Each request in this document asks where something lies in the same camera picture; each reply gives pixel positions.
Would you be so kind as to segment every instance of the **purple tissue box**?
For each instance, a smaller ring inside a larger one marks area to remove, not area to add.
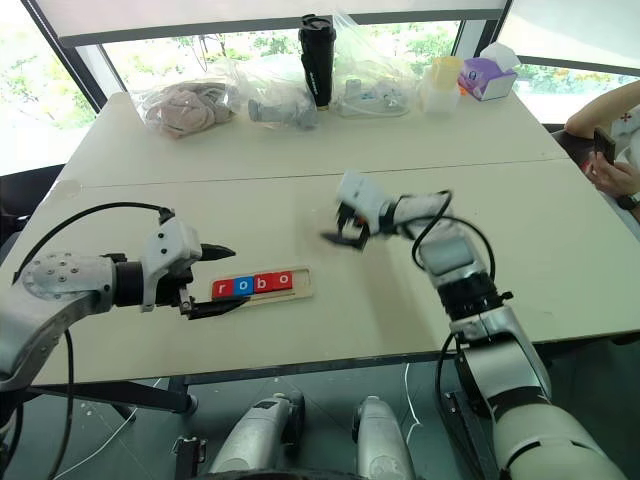
[[[503,72],[493,60],[476,57],[464,61],[458,83],[478,100],[491,100],[509,95],[517,76],[511,69]]]

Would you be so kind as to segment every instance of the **sleeve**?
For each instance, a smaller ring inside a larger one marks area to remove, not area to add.
[[[611,136],[616,139],[621,135],[633,133],[638,129],[640,129],[640,105],[611,122]]]

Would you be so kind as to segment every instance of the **table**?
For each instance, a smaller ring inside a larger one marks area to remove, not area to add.
[[[640,329],[640,245],[568,160],[372,177],[390,194],[454,191],[455,212],[489,236],[497,285],[514,292],[510,303],[533,341]],[[159,203],[174,207],[202,242],[238,252],[194,266],[197,299],[208,297],[214,277],[300,264],[310,266],[315,294],[194,321],[170,308],[144,315],[135,308],[114,309],[86,318],[71,328],[79,382],[436,352],[448,318],[427,277],[411,263],[409,242],[375,240],[359,253],[319,237],[334,228],[339,181],[340,175],[327,175],[79,191],[67,188],[73,182],[61,182],[7,258],[0,284],[10,282],[28,248],[62,217],[115,200]],[[155,214],[129,209],[95,214],[61,232],[46,249],[122,251],[136,258],[156,221]],[[36,383],[65,380],[63,347]]]
[[[111,97],[61,179],[85,187],[279,178],[566,158],[518,97],[478,102],[455,115],[344,119],[318,114],[313,131],[271,130],[243,116],[178,141],[148,130],[127,94]]]

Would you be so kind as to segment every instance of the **window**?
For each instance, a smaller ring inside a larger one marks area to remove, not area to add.
[[[376,47],[406,58],[417,74],[433,57],[449,55],[460,22],[423,22],[366,25]],[[250,60],[288,53],[300,54],[298,30],[271,30],[157,38],[104,44],[129,90],[203,78],[208,66],[222,57]]]
[[[628,75],[520,65],[514,90],[541,123],[565,123],[591,100],[638,80]]]
[[[19,0],[0,17],[0,175],[65,163],[94,120]]]

